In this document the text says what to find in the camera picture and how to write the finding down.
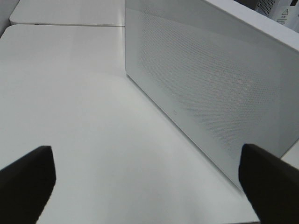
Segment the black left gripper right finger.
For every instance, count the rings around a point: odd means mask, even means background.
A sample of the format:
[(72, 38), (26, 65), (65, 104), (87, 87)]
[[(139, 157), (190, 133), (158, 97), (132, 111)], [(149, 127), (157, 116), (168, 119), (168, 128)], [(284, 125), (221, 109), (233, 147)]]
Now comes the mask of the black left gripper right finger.
[(299, 222), (299, 171), (254, 144), (242, 146), (238, 178), (262, 224)]

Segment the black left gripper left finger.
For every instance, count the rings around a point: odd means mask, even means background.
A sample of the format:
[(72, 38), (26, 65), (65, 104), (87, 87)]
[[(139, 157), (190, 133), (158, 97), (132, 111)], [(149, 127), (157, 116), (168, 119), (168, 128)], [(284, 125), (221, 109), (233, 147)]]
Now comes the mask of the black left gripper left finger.
[(51, 146), (40, 146), (0, 170), (0, 222), (35, 224), (56, 183)]

